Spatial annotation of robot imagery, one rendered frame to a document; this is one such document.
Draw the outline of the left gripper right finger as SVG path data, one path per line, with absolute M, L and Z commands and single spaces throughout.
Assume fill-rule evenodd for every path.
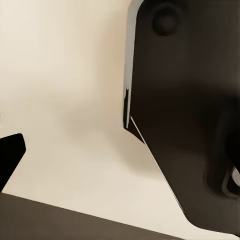
M 228 133 L 224 151 L 240 173 L 240 135 Z

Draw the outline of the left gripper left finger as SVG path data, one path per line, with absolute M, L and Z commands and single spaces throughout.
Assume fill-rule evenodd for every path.
M 22 133 L 0 138 L 0 193 L 25 153 L 26 144 Z

